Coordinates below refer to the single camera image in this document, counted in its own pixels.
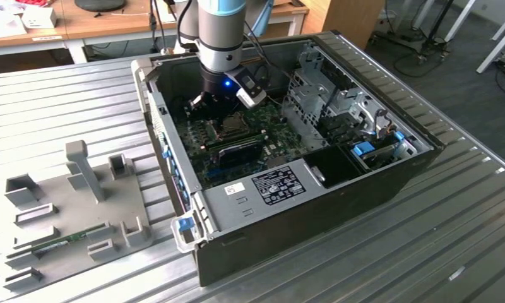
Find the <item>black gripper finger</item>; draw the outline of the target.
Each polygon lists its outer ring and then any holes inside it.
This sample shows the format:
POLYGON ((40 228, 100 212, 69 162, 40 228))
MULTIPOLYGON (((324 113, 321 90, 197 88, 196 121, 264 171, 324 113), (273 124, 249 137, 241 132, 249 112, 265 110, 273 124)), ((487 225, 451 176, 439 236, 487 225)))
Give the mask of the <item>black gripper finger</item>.
POLYGON ((219 121, 220 120, 220 107, 219 101, 213 94, 201 93, 188 105, 191 121, 219 121))

